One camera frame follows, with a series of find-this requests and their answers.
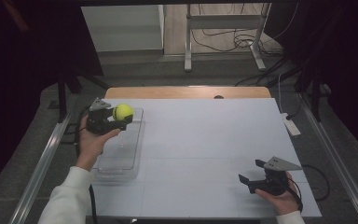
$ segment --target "human hand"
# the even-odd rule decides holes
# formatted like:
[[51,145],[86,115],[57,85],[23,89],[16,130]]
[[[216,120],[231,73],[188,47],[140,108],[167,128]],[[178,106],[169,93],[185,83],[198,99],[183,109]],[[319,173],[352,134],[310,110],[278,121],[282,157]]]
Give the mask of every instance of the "human hand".
[[120,129],[114,129],[104,135],[91,133],[86,130],[87,117],[84,117],[80,124],[80,155],[77,158],[76,166],[90,171],[98,156],[101,155],[103,145],[110,138],[117,136]]
[[[287,178],[292,179],[292,176],[288,172],[286,172],[286,175]],[[289,181],[289,187],[295,193],[297,193],[295,184],[292,181]],[[297,201],[289,191],[286,191],[279,196],[274,196],[261,189],[256,189],[255,193],[272,203],[275,207],[275,211],[278,213],[279,216],[286,215],[298,210]]]

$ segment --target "white table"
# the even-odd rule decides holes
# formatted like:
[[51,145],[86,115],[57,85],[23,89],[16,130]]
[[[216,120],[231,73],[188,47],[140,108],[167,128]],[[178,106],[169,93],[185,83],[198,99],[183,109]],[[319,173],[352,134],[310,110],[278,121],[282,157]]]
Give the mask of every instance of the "white table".
[[[272,206],[240,183],[264,179],[255,160],[277,156],[300,164],[274,99],[106,99],[144,110],[139,173],[94,182],[98,216],[117,218],[260,219]],[[320,217],[307,178],[304,217]]]

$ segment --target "metal stand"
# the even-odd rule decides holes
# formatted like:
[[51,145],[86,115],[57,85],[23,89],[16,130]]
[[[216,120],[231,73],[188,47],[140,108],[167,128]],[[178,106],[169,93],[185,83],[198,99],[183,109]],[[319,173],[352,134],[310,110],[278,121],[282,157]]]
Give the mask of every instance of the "metal stand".
[[[77,71],[77,72],[79,74],[81,74],[82,77],[84,77],[88,81],[100,86],[101,88],[103,88],[106,91],[111,87],[107,83],[102,82],[100,79],[98,79],[96,77],[86,75],[81,71]],[[62,121],[65,118],[66,113],[67,113],[65,80],[64,80],[64,77],[63,77],[63,72],[58,73],[58,96],[59,96],[59,102],[60,102],[60,116],[58,118],[58,123],[62,123]]]
[[260,15],[195,15],[190,12],[190,4],[187,4],[186,15],[186,51],[185,51],[185,71],[191,71],[191,41],[190,34],[192,29],[257,29],[255,40],[250,50],[254,55],[255,62],[259,71],[265,71],[266,66],[260,57],[258,43],[263,33],[269,12],[270,3],[266,3]]

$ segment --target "transparent tray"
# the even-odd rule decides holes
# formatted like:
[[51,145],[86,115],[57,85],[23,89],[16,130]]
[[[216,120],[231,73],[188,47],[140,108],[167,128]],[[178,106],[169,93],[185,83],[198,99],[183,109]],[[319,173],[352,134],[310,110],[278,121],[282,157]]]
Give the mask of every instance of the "transparent tray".
[[134,108],[127,130],[110,139],[103,147],[92,172],[96,181],[121,181],[138,175],[145,122],[143,109]]

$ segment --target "yellow ball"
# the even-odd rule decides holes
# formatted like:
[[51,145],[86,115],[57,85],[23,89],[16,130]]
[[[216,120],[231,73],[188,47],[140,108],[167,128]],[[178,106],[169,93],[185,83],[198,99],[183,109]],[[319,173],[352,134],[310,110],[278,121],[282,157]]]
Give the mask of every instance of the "yellow ball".
[[129,105],[120,104],[113,109],[114,120],[124,120],[127,116],[133,115],[133,109]]

